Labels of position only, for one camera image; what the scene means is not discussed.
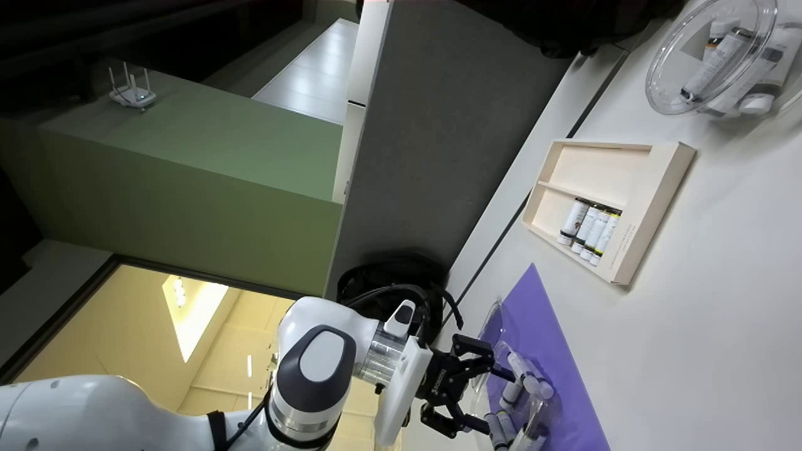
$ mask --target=beige floor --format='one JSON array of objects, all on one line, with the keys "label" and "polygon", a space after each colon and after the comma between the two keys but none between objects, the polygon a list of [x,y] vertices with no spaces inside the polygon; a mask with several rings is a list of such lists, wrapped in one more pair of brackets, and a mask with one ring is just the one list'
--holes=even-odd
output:
[{"label": "beige floor", "polygon": [[[194,355],[184,360],[166,281],[169,273],[120,266],[18,380],[120,372],[177,414],[253,408],[269,387],[279,321],[291,301],[229,289]],[[353,377],[330,448],[372,451],[375,408],[373,385]]]}]

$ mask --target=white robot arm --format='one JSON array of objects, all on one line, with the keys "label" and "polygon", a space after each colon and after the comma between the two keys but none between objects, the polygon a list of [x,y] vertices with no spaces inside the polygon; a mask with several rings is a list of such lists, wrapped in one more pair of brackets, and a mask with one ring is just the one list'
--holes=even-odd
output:
[{"label": "white robot arm", "polygon": [[479,360],[472,337],[439,354],[408,337],[417,305],[404,301],[378,322],[355,311],[301,297],[279,329],[279,366],[271,391],[256,410],[177,415],[148,401],[126,377],[68,376],[0,385],[0,451],[306,451],[329,448],[352,385],[352,376],[384,385],[375,414],[375,444],[392,446],[419,395],[423,423],[453,436],[484,431],[486,420],[453,410],[467,380],[498,370],[488,347]]}]

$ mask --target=purple mat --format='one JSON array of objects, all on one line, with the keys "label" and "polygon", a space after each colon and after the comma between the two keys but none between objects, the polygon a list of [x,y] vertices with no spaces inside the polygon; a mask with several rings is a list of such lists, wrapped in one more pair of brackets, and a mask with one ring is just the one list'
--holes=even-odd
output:
[{"label": "purple mat", "polygon": [[[506,341],[552,380],[557,404],[552,405],[549,420],[549,451],[608,451],[592,399],[585,391],[580,369],[534,266],[521,275],[502,309],[493,311],[481,337],[488,344]],[[496,408],[503,380],[488,377],[486,387],[491,405]],[[526,404],[518,404],[513,419],[521,420],[524,415]]]}]

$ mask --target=wooden box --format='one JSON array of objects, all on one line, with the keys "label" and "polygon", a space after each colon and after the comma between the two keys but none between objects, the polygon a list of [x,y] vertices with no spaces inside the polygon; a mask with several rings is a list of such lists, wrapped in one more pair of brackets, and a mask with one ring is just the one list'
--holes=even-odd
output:
[{"label": "wooden box", "polygon": [[[524,226],[598,278],[628,285],[691,161],[695,149],[684,143],[557,141],[528,196]],[[567,245],[571,235],[562,232],[577,197],[616,215],[595,263],[577,255],[575,242]]]}]

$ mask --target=gray wall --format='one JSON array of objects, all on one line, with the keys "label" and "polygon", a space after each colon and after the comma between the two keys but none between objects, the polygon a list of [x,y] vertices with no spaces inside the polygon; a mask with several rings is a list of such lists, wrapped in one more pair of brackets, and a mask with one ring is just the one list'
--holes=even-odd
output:
[{"label": "gray wall", "polygon": [[375,251],[452,263],[563,68],[452,0],[397,0],[329,291]]},{"label": "gray wall", "polygon": [[43,241],[27,255],[31,270],[0,295],[0,366],[12,359],[106,263],[110,253]]}]

